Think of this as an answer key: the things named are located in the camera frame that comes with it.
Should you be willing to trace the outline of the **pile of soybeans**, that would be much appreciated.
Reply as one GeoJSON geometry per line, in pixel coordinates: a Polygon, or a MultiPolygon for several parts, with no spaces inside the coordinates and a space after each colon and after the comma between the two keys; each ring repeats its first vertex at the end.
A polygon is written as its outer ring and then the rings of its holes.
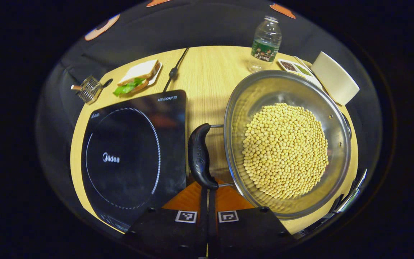
{"type": "Polygon", "coordinates": [[[246,125],[243,155],[246,175],[272,198],[296,198],[321,181],[328,141],[321,122],[301,106],[266,105],[246,125]]]}

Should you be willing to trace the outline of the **white divided bean plate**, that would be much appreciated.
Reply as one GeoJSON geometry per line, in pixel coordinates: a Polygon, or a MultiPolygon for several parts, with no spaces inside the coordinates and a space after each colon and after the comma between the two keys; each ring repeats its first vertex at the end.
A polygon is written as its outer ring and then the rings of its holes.
{"type": "Polygon", "coordinates": [[[323,90],[322,84],[319,82],[316,76],[312,73],[310,69],[306,68],[304,65],[284,59],[278,59],[277,63],[284,71],[298,75],[312,82],[321,90],[323,90]]]}

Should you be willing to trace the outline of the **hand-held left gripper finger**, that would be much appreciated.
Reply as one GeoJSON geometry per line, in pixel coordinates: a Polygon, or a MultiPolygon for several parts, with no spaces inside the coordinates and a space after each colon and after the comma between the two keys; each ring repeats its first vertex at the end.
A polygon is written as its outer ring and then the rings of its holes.
{"type": "Polygon", "coordinates": [[[274,258],[294,245],[270,208],[254,207],[233,187],[221,184],[208,198],[210,258],[274,258]]]}
{"type": "Polygon", "coordinates": [[[207,227],[207,190],[193,182],[161,208],[147,208],[122,241],[151,258],[202,258],[207,227]]]}

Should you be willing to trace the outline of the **white toaster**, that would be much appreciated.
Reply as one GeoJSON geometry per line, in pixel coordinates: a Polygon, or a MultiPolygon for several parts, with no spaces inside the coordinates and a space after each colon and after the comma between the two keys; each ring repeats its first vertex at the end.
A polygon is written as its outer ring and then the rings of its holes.
{"type": "Polygon", "coordinates": [[[340,105],[346,105],[360,90],[350,74],[323,51],[317,56],[310,69],[333,101],[340,105]]]}

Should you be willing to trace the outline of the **clear plastic water bottle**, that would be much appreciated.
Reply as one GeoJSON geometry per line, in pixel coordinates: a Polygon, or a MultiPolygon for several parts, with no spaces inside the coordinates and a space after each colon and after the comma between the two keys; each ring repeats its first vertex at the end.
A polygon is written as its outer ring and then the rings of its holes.
{"type": "Polygon", "coordinates": [[[265,16],[255,30],[248,70],[251,73],[268,69],[281,46],[282,32],[277,18],[265,16]]]}

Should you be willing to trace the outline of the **steel pot with black handles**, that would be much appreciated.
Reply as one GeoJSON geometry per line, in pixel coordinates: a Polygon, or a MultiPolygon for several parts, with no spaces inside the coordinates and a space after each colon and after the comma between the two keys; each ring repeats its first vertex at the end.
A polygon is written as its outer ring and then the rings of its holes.
{"type": "Polygon", "coordinates": [[[327,93],[302,77],[278,70],[267,70],[245,77],[233,90],[220,125],[224,132],[225,157],[231,185],[254,207],[267,206],[279,219],[305,217],[322,208],[345,180],[352,155],[350,123],[327,93]],[[327,139],[328,165],[321,181],[296,198],[271,198],[255,187],[244,166],[243,141],[246,124],[267,105],[286,103],[308,109],[321,123],[327,139]]]}

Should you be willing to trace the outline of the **black induction cooktop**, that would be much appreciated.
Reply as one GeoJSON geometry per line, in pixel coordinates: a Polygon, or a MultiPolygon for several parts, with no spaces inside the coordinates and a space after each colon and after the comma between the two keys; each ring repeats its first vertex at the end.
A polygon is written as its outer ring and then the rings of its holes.
{"type": "Polygon", "coordinates": [[[95,110],[82,143],[81,176],[92,211],[126,233],[147,208],[186,188],[184,90],[95,110]]]}

